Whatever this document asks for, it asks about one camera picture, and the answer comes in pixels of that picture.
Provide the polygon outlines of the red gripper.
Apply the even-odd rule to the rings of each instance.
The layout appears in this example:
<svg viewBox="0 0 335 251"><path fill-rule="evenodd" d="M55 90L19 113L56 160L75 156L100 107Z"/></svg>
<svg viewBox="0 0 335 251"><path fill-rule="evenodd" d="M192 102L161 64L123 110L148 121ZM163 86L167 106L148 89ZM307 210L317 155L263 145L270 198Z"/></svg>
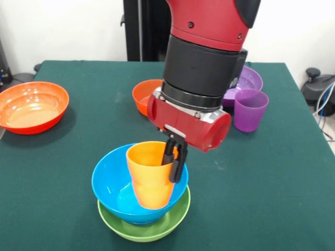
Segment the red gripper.
<svg viewBox="0 0 335 251"><path fill-rule="evenodd" d="M162 158L162 165L172 163L170 182L180 182L187 157L187 144L207 152L218 147L225 139L231 125L231 115L221 109L206 112L200 118L176 108L151 95L148 102L149 120L163 131L171 131L184 138L186 143L179 144L168 139Z"/></svg>

